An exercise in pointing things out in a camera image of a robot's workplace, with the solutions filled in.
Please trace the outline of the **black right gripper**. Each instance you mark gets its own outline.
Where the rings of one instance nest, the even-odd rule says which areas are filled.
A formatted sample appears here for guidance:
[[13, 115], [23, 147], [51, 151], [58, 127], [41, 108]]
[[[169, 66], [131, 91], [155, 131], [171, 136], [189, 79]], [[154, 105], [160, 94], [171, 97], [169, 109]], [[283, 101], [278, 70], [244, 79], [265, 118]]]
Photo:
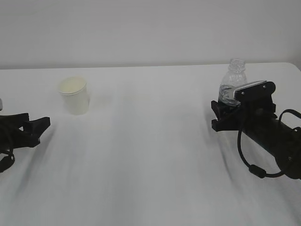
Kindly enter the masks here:
[[240, 103], [237, 106], [211, 101], [216, 116], [211, 121], [214, 131], [271, 133], [277, 129], [276, 105], [271, 94], [237, 94], [235, 99]]

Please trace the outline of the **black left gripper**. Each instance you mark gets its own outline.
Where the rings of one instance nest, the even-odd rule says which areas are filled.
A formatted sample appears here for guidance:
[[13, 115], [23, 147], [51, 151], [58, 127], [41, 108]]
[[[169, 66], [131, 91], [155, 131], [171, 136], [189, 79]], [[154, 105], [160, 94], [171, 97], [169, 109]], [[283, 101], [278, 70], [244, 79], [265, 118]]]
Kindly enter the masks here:
[[0, 152], [12, 153], [20, 147], [36, 147], [41, 135], [50, 126], [50, 118], [28, 121], [28, 113], [0, 116]]

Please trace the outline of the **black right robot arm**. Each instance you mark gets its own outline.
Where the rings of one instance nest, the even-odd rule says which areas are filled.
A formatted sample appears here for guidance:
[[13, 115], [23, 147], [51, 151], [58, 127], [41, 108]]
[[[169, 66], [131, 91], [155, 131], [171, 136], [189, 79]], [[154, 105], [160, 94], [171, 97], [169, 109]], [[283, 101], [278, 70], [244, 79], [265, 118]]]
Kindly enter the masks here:
[[[282, 122], [282, 116], [275, 115], [276, 105], [271, 97], [242, 102], [236, 107], [212, 101], [211, 108], [216, 115], [211, 123], [214, 131], [238, 132], [238, 153], [249, 172], [259, 178], [283, 175], [291, 179], [301, 178], [301, 129], [288, 127]], [[278, 173], [269, 174], [246, 160], [241, 148], [243, 133], [275, 158], [280, 169]]]

